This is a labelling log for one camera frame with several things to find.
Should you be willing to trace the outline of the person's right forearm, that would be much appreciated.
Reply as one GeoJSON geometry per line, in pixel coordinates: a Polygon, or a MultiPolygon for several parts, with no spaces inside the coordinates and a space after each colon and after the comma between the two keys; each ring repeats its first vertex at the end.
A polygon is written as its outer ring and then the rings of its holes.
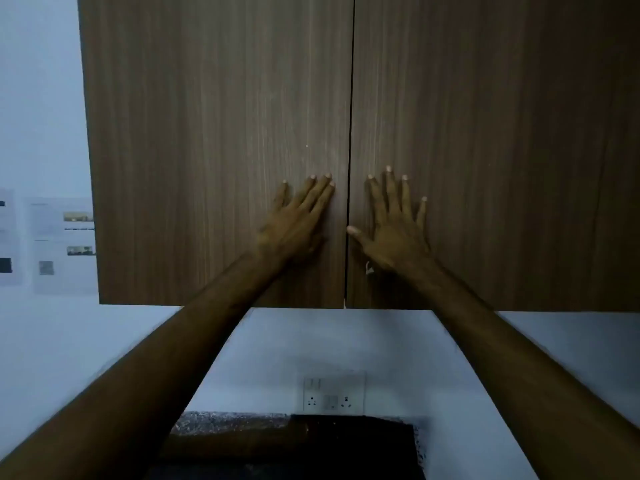
{"type": "Polygon", "coordinates": [[[396,272],[428,300],[539,480],[640,480],[640,429],[436,260],[396,272]]]}

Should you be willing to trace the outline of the person's right hand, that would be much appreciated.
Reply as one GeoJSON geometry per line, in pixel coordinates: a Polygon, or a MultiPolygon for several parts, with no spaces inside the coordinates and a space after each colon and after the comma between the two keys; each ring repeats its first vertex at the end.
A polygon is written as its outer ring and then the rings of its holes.
{"type": "Polygon", "coordinates": [[[432,256],[426,238],[426,225],[420,230],[415,223],[416,210],[411,199],[409,178],[396,179],[401,213],[388,213],[385,170],[383,183],[369,175],[366,180],[374,218],[373,243],[364,254],[386,271],[396,273],[416,288],[432,287],[442,280],[442,269],[432,256]]]}

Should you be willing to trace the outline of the brown wooden cabinet door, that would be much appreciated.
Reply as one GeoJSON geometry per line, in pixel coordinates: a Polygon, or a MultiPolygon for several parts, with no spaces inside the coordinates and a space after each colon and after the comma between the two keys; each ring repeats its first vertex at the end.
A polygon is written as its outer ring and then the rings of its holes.
{"type": "Polygon", "coordinates": [[[342,308],[355,0],[77,2],[100,304],[184,305],[331,173],[324,244],[256,306],[342,308]]]}
{"type": "Polygon", "coordinates": [[[500,311],[640,312],[640,0],[355,0],[349,224],[409,176],[500,311]]]}

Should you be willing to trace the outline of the person's left hand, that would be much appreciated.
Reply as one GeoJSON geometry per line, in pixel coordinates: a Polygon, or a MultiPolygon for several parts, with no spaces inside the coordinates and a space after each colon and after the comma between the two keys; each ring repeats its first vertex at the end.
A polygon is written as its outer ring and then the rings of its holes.
{"type": "Polygon", "coordinates": [[[274,276],[280,274],[292,261],[303,260],[313,254],[323,240],[320,234],[321,222],[332,199],[321,214],[303,211],[300,209],[300,191],[304,183],[290,196],[287,209],[269,212],[257,234],[255,254],[260,268],[274,276]]]}

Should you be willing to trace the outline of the white paper notice with pictures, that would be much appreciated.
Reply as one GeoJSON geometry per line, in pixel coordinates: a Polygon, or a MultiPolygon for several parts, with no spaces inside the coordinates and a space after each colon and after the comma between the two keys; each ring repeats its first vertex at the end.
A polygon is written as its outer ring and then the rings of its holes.
{"type": "Polygon", "coordinates": [[[14,191],[0,187],[0,288],[23,282],[22,253],[14,191]]]}
{"type": "Polygon", "coordinates": [[[33,291],[41,296],[97,296],[97,245],[91,198],[26,202],[33,291]]]}

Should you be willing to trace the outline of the black countertop appliance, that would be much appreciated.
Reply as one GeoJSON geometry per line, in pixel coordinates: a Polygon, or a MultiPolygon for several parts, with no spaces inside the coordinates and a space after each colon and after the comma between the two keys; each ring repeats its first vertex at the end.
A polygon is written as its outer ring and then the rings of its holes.
{"type": "Polygon", "coordinates": [[[414,427],[367,416],[183,414],[144,480],[426,480],[414,427]]]}

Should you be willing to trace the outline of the person's left forearm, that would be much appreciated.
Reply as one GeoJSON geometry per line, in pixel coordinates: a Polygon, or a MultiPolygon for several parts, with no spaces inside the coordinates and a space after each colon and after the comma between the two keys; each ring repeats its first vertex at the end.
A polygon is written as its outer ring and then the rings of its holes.
{"type": "Polygon", "coordinates": [[[235,261],[0,461],[0,480],[144,476],[285,261],[265,250],[235,261]]]}

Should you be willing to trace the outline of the white wall socket panel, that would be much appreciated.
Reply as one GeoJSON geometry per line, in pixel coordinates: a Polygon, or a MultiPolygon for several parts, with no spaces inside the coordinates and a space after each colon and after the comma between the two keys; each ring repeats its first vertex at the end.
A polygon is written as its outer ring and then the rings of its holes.
{"type": "Polygon", "coordinates": [[[366,372],[304,376],[300,379],[297,412],[303,415],[363,416],[366,372]]]}

